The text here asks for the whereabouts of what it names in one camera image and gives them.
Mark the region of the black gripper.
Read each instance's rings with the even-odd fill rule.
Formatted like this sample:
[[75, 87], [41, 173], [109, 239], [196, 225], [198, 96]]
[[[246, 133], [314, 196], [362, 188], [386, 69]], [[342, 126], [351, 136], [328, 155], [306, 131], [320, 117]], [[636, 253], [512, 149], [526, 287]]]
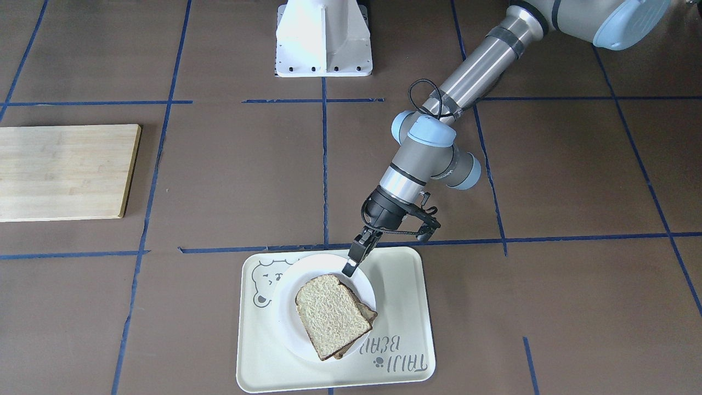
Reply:
[[364, 228], [349, 248], [348, 260], [342, 273], [352, 277], [358, 266], [376, 247], [383, 233], [416, 236], [416, 231], [400, 231], [399, 227], [407, 213], [416, 209], [413, 203], [404, 202], [389, 194], [384, 188], [376, 187], [361, 208]]

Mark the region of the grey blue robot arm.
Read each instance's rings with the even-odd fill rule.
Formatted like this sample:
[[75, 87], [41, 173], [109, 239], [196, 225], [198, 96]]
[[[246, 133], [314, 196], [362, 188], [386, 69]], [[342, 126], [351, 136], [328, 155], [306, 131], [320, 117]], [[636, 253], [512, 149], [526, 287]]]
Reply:
[[406, 217], [422, 224], [412, 233], [426, 242], [440, 228], [437, 208], [426, 208], [430, 180], [456, 190], [474, 187], [480, 162], [456, 143], [453, 124], [486, 97], [527, 47], [553, 31], [609, 50], [630, 48], [656, 27], [669, 1], [511, 1], [506, 17], [422, 105], [396, 115], [391, 132], [399, 149], [361, 207], [343, 274], [351, 277], [384, 234], [399, 234]]

